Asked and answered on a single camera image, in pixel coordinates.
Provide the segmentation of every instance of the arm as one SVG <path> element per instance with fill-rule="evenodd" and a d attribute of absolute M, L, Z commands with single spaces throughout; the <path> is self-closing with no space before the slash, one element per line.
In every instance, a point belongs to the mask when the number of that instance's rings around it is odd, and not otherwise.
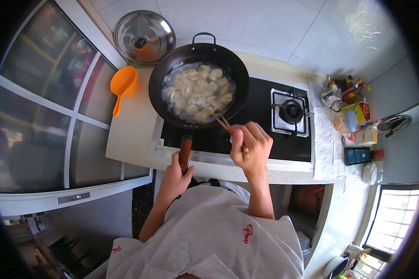
<path fill-rule="evenodd" d="M 179 165 L 179 153 L 176 152 L 172 155 L 172 163 L 166 168 L 155 204 L 141 228 L 140 241 L 146 242 L 149 240 L 163 225 L 166 211 L 172 202 L 184 193 L 191 182 L 193 173 L 194 166 L 191 166 L 183 176 Z"/>
<path fill-rule="evenodd" d="M 273 139 L 255 122 L 245 126 L 233 125 L 233 144 L 230 157 L 240 166 L 251 187 L 248 214 L 255 217 L 275 219 L 272 198 L 268 187 L 267 159 Z M 244 160 L 242 143 L 248 147 L 249 157 Z"/>

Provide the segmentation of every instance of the black wok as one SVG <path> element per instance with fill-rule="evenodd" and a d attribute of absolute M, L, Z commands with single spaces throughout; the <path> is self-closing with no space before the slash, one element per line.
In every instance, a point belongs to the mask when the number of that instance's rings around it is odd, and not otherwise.
<path fill-rule="evenodd" d="M 214 43 L 194 43 L 196 36 L 209 35 L 214 38 Z M 212 64 L 224 71 L 224 74 L 229 75 L 236 83 L 236 92 L 234 100 L 229 105 L 229 108 L 224 117 L 229 120 L 242 107 L 248 95 L 249 76 L 247 69 L 240 58 L 229 49 L 216 45 L 216 37 L 210 33 L 198 33 L 193 37 L 193 43 L 179 47 L 166 55 L 155 67 L 149 81 L 149 98 L 152 106 L 157 113 L 171 124 L 179 127 L 189 129 L 189 133 L 184 135 L 179 154 L 179 163 L 182 168 L 182 173 L 188 170 L 189 154 L 191 152 L 192 136 L 195 130 L 208 129 L 219 125 L 217 120 L 207 124 L 189 123 L 179 119 L 176 115 L 168 110 L 167 104 L 162 98 L 163 80 L 166 75 L 172 70 L 190 63 L 203 62 L 203 64 Z"/>

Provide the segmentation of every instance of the kettle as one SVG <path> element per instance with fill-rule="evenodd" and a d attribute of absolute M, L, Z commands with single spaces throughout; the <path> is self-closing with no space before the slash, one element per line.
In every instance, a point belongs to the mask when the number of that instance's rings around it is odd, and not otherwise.
<path fill-rule="evenodd" d="M 320 92 L 320 101 L 325 107 L 339 113 L 341 110 L 341 91 L 335 83 L 331 87 L 328 87 L 329 81 L 330 76 L 328 75 L 328 80 L 323 85 L 323 90 Z"/>

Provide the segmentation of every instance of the wooden chopsticks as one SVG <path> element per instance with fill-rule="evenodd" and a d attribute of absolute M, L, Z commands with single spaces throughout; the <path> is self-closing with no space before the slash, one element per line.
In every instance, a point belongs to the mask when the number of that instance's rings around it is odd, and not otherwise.
<path fill-rule="evenodd" d="M 222 125 L 222 127 L 230 134 L 230 136 L 233 136 L 233 131 L 231 130 L 231 126 L 228 124 L 228 121 L 225 119 L 225 117 L 223 117 L 222 115 L 223 122 L 220 119 L 218 119 L 216 116 L 214 117 L 219 122 L 219 124 Z M 250 155 L 248 154 L 248 147 L 246 147 L 245 144 L 242 144 L 241 150 L 242 150 L 243 159 L 244 160 L 248 159 L 248 157 L 250 157 Z"/>

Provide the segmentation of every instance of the orange measuring cup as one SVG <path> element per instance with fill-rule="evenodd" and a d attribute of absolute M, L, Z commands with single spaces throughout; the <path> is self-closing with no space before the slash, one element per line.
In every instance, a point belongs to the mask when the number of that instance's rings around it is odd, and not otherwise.
<path fill-rule="evenodd" d="M 125 66 L 117 71 L 110 82 L 110 91 L 118 96 L 117 103 L 113 109 L 114 116 L 118 116 L 121 112 L 122 98 L 134 95 L 139 86 L 138 73 L 134 67 Z"/>

